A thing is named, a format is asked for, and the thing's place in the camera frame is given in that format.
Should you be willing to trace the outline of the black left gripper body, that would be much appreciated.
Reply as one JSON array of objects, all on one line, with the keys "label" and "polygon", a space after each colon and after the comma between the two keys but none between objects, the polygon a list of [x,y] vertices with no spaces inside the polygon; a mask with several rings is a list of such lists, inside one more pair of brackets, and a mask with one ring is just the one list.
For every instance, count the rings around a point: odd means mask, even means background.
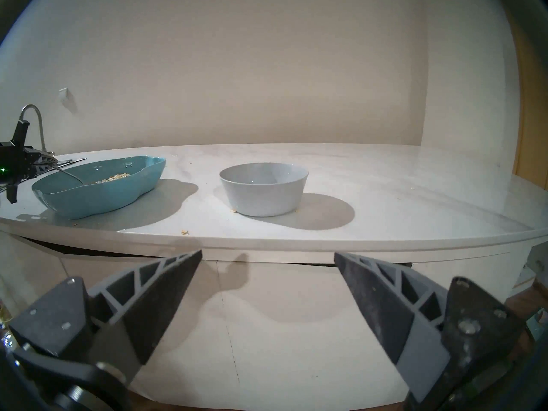
[{"label": "black left gripper body", "polygon": [[17,202],[18,185],[30,170],[25,140],[30,123],[19,120],[10,141],[1,143],[1,186],[6,188],[10,203]]}]

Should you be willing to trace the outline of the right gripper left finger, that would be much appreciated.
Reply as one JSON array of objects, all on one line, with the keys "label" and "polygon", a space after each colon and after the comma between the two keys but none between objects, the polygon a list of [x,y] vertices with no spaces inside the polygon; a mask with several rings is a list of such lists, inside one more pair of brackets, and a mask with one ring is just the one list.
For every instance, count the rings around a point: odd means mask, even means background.
[{"label": "right gripper left finger", "polygon": [[202,261],[202,251],[122,270],[87,289],[66,278],[12,320],[14,359],[34,378],[130,382],[151,358]]}]

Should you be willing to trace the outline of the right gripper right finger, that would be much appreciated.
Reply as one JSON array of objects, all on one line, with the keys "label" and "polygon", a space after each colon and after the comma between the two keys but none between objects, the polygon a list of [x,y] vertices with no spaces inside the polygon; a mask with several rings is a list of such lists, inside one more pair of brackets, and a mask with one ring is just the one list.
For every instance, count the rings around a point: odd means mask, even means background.
[{"label": "right gripper right finger", "polygon": [[403,408],[466,408],[514,366],[523,319],[463,276],[448,289],[413,270],[350,253],[334,264],[408,386]]}]

